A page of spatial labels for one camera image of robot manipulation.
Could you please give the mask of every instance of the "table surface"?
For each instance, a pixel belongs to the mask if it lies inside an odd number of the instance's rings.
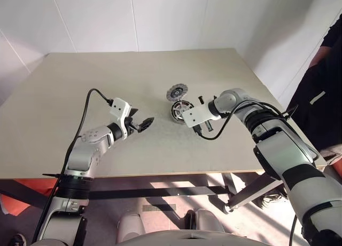
[[[120,140],[106,153],[98,177],[262,170],[253,153],[255,143],[237,118],[214,141],[172,121],[166,91],[177,83],[188,86],[184,100],[194,105],[200,95],[210,100],[226,89],[242,88],[281,109],[234,49],[53,53],[0,108],[0,178],[60,172],[90,88],[138,108],[137,123],[155,118],[146,131]],[[109,124],[109,111],[106,102],[92,95],[82,131]],[[205,133],[215,135],[222,123],[213,121],[214,131]],[[324,165],[324,160],[316,163]]]

